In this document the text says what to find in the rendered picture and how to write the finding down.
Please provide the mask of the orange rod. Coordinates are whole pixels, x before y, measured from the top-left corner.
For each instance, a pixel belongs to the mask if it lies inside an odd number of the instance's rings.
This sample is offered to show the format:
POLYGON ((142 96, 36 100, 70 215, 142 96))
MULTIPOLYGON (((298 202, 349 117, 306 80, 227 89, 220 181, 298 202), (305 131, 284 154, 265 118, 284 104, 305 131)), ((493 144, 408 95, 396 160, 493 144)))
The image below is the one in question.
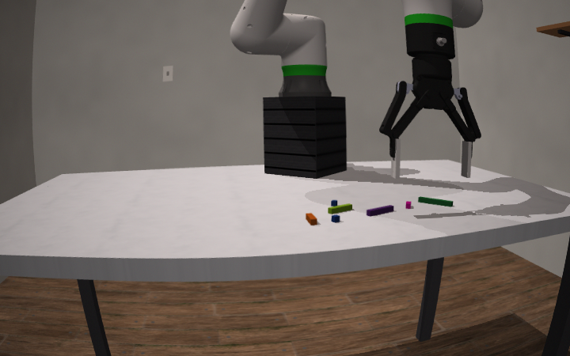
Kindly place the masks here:
POLYGON ((310 223, 310 225, 317 224, 317 219, 314 217, 312 213, 306 214, 306 220, 310 223))

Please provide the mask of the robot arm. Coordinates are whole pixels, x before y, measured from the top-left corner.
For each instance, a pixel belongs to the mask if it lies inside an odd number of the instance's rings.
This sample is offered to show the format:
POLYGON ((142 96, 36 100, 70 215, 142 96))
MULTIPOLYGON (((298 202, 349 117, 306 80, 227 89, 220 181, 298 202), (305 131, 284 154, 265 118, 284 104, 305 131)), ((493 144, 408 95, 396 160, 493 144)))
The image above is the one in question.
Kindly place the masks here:
MULTIPOLYGON (((412 57, 453 59, 453 26, 471 27, 483 13, 482 0, 401 2, 407 54, 412 57)), ((325 23, 319 17, 283 13, 286 3, 245 0, 231 26, 231 41, 246 54, 281 56, 283 84, 279 97, 331 97, 325 76, 325 23)))

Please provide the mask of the dark purple rod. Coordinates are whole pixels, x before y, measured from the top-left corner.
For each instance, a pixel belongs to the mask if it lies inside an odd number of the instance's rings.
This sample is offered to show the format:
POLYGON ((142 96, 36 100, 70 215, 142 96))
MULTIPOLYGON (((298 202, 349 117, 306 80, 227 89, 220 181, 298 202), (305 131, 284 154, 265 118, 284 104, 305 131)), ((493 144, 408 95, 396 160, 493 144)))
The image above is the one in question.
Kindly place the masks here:
POLYGON ((393 207, 394 206, 389 205, 389 206, 382 206, 374 209, 369 209, 367 210, 367 216, 375 216, 378 214, 393 212, 393 207))

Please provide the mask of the dark green rod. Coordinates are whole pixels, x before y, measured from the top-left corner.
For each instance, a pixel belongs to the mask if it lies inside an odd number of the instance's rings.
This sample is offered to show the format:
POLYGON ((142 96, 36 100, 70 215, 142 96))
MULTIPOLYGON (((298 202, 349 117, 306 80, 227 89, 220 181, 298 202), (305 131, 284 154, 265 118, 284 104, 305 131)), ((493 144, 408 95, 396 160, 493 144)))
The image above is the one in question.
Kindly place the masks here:
POLYGON ((443 200, 443 199, 432 199, 426 197, 418 197, 418 203, 428 203, 440 206, 453 206, 453 201, 443 200))

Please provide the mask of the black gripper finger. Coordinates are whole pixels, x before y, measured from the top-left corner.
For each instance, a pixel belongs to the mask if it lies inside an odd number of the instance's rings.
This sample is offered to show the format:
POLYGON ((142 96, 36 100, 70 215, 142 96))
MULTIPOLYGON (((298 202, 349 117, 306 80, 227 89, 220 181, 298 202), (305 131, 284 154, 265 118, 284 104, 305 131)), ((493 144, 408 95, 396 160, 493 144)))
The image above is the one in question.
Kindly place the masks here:
POLYGON ((462 110, 462 114, 465 118, 467 126, 464 123, 461 116, 458 114, 456 107, 448 97, 447 93, 444 90, 440 90, 439 95, 443 99, 444 103, 447 105, 446 108, 443 109, 443 111, 450 117, 451 121, 456 126, 459 133, 464 139, 464 141, 462 141, 461 176, 470 178, 473 142, 475 142, 477 138, 481 137, 481 132, 477 125, 477 121, 473 114, 472 108, 469 104, 467 90, 466 88, 454 89, 454 96, 458 100, 458 104, 460 106, 460 109, 462 110))
POLYGON ((400 179, 400 163, 401 163, 401 140, 399 137, 406 129, 406 127, 412 122, 417 113, 424 107, 424 105, 431 99, 434 95, 432 89, 428 89, 425 94, 418 101, 416 98, 410 104, 408 110, 399 119, 396 125, 392 128, 395 119, 397 118, 398 112, 405 100, 405 96, 409 94, 410 90, 413 90, 413 84, 406 83, 405 81, 399 81, 396 84, 396 94, 393 101, 386 113, 386 116, 379 128, 382 134, 389 136, 389 154, 391 156, 391 176, 395 179, 400 179))

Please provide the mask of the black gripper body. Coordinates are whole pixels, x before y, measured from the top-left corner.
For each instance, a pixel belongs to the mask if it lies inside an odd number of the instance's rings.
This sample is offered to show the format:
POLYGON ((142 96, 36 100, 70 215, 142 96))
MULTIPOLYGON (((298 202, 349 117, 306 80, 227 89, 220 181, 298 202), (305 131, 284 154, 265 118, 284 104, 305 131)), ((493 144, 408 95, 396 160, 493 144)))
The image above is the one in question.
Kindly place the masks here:
POLYGON ((424 108, 443 110, 446 107, 439 95, 440 90, 444 90, 450 99, 454 95, 451 62, 448 59, 415 57, 412 59, 412 77, 412 93, 418 101, 428 89, 434 91, 424 108))

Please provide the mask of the lime green rod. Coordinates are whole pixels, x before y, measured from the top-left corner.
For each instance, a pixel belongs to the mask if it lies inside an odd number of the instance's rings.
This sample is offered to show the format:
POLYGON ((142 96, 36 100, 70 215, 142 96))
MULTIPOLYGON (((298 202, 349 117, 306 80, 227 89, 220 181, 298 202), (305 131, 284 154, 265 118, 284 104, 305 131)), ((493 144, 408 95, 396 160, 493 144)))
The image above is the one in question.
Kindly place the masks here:
POLYGON ((348 210, 352 210, 352 204, 344 204, 340 206, 333 206, 328 208, 328 214, 336 214, 340 212, 345 212, 348 210))

